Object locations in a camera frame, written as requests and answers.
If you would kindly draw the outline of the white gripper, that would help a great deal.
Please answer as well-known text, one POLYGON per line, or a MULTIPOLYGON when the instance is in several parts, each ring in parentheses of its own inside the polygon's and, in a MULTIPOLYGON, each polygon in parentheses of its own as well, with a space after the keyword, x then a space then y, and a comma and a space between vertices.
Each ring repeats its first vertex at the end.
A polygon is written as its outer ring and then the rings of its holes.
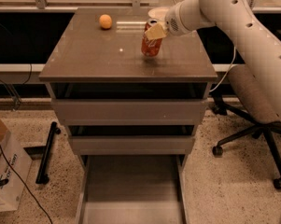
MULTIPOLYGON (((181 36, 189 32, 181 20, 180 9, 181 4, 177 3, 170 7, 165 15, 165 24, 172 35, 181 36)), ((148 40, 165 38, 167 37, 167 29, 161 22, 157 22, 145 31, 145 36, 148 40)))

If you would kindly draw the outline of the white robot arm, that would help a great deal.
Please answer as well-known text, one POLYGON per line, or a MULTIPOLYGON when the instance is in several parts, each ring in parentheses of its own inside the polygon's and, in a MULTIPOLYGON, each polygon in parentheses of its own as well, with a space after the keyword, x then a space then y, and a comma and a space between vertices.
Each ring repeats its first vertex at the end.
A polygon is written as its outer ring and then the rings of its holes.
POLYGON ((252 7, 253 0, 184 0, 167 9, 145 31, 145 38, 157 40, 216 26, 232 41, 244 62, 232 65, 225 78, 245 109, 228 105, 216 95, 214 110, 231 111, 253 126, 218 141, 212 152, 219 157, 222 146, 237 138, 264 136, 280 174, 274 187, 281 190, 281 157, 273 138, 274 133, 281 134, 281 41, 255 17, 252 7))

